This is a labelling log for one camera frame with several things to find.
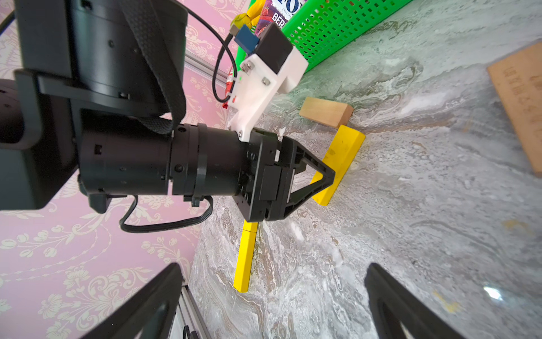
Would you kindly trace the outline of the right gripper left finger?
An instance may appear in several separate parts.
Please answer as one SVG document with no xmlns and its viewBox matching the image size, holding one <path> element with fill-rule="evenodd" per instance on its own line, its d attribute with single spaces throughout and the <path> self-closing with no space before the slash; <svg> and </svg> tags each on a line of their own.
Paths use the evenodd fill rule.
<svg viewBox="0 0 542 339">
<path fill-rule="evenodd" d="M 169 264 L 85 338 L 168 338 L 182 293 L 179 264 Z"/>
</svg>

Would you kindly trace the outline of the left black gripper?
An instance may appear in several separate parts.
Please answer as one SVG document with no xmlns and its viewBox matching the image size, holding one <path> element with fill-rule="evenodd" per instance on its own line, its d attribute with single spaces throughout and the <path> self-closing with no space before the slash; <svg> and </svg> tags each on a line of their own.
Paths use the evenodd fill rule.
<svg viewBox="0 0 542 339">
<path fill-rule="evenodd" d="M 107 211 L 124 196 L 178 195 L 193 205 L 231 196 L 248 221 L 282 220 L 330 187 L 335 171 L 292 138 L 285 164 L 276 134 L 254 129 L 247 143 L 233 131 L 182 124 L 159 135 L 138 121 L 87 128 L 80 145 L 80 185 L 90 207 Z"/>
</svg>

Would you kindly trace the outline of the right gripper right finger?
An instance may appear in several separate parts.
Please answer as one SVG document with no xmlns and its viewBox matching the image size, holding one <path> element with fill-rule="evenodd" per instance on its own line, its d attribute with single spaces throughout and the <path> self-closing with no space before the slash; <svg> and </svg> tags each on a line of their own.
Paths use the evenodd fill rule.
<svg viewBox="0 0 542 339">
<path fill-rule="evenodd" d="M 379 264 L 369 265 L 364 284 L 380 338 L 462 338 Z"/>
</svg>

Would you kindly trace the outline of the wooden block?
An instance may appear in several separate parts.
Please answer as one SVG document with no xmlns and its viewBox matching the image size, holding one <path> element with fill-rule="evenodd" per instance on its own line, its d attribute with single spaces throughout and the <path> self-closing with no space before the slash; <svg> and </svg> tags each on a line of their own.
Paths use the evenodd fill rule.
<svg viewBox="0 0 542 339">
<path fill-rule="evenodd" d="M 327 127 L 338 129 L 342 125 L 347 125 L 353 112 L 354 108 L 349 104 L 308 97 L 303 103 L 299 115 Z"/>
</svg>

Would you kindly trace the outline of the wooden block one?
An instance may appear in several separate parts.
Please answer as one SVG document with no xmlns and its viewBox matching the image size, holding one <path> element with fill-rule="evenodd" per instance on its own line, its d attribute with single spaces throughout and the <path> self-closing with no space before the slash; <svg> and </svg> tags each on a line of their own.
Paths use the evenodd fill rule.
<svg viewBox="0 0 542 339">
<path fill-rule="evenodd" d="M 541 177 L 541 42 L 487 70 L 534 174 Z"/>
</svg>

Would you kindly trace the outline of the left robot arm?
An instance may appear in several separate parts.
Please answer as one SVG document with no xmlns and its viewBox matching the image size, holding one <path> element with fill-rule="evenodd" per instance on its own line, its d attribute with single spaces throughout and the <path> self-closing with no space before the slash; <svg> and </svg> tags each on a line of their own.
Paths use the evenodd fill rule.
<svg viewBox="0 0 542 339">
<path fill-rule="evenodd" d="M 177 1 L 17 1 L 22 68 L 1 81 L 1 209 L 45 207 L 76 175 L 90 207 L 177 195 L 192 206 L 231 196 L 245 220 L 283 220 L 334 182 L 298 141 L 256 127 L 308 64 L 281 29 L 232 28 L 225 129 L 186 124 L 186 26 Z"/>
</svg>

